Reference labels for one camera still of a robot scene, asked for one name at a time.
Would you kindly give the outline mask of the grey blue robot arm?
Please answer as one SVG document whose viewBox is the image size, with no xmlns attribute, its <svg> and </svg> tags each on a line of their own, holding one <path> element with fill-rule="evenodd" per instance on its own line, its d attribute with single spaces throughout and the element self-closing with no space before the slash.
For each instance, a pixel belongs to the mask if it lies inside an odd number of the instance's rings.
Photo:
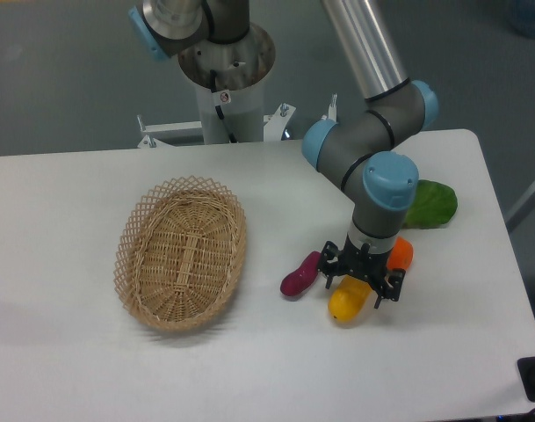
<svg viewBox="0 0 535 422">
<path fill-rule="evenodd" d="M 416 165 L 395 148 L 436 118 L 437 97 L 413 81 L 373 1 L 326 1 L 366 109 L 349 126 L 333 113 L 304 135 L 306 160 L 354 205 L 343 247 L 326 243 L 317 268 L 328 280 L 350 275 L 379 301 L 397 301 L 405 272 L 387 261 L 416 196 Z M 246 1 L 141 1 L 128 16 L 157 60 L 176 58 L 201 96 L 205 143 L 263 142 L 263 99 L 275 47 L 249 18 Z"/>
</svg>

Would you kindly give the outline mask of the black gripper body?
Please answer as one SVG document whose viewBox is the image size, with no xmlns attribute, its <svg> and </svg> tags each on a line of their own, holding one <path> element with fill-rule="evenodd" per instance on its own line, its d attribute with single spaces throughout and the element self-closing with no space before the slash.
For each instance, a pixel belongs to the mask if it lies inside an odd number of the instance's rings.
<svg viewBox="0 0 535 422">
<path fill-rule="evenodd" d="M 382 283 L 387 276 L 387 261 L 391 250 L 371 252 L 369 244 L 356 246 L 347 236 L 339 255 L 340 274 L 365 282 Z"/>
</svg>

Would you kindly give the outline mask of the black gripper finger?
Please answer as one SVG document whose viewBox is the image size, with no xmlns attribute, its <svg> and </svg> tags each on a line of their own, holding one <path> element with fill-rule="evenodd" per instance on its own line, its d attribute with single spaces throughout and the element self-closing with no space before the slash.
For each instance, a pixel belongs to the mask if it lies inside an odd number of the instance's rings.
<svg viewBox="0 0 535 422">
<path fill-rule="evenodd" d="M 378 309 L 383 300 L 398 302 L 406 275 L 403 268 L 386 269 L 381 275 L 370 275 L 368 284 L 377 294 L 374 308 Z"/>
<path fill-rule="evenodd" d="M 335 277 L 343 275 L 342 251 L 331 241 L 327 241 L 322 248 L 316 265 L 317 271 L 326 279 L 325 288 L 330 289 Z"/>
</svg>

